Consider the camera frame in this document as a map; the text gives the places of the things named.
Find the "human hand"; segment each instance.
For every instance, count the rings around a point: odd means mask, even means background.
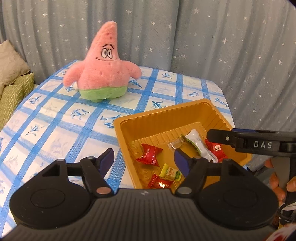
[[[271,163],[271,160],[268,159],[265,161],[264,165],[268,168],[273,168],[273,165]],[[284,190],[279,187],[279,178],[276,176],[275,173],[271,174],[269,183],[271,186],[271,189],[274,191],[274,193],[277,195],[279,200],[279,206],[282,205],[283,200],[286,196]],[[288,183],[287,183],[287,191],[288,192],[296,192],[296,176],[293,177]]]

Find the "pink starfish plush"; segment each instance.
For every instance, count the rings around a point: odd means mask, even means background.
[[[64,76],[64,86],[77,81],[81,96],[98,102],[122,96],[130,77],[141,77],[134,63],[120,60],[117,49],[117,24],[106,22],[96,34],[85,59],[70,67]]]

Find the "black cable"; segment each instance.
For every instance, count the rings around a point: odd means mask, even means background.
[[[279,210],[278,210],[278,215],[281,219],[285,220],[287,223],[296,223],[296,217],[295,218],[290,218],[290,217],[285,217],[282,213],[283,209],[293,203],[295,203],[296,200],[293,200],[291,202],[286,202],[285,204],[283,204]]]

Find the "tablecloth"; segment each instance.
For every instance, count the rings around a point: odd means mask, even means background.
[[[105,179],[113,190],[133,188],[118,146],[113,121],[125,115],[207,98],[234,127],[221,89],[211,81],[141,67],[142,77],[130,79],[125,95],[93,103],[80,97],[62,79],[75,60],[50,76],[18,106],[0,132],[0,234],[16,224],[9,210],[11,195],[57,158],[78,162],[107,148],[115,161]],[[82,184],[81,179],[70,181]]]

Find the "beige cushion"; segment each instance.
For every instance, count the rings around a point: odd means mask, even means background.
[[[0,98],[6,85],[30,71],[28,64],[14,50],[9,40],[0,44]]]

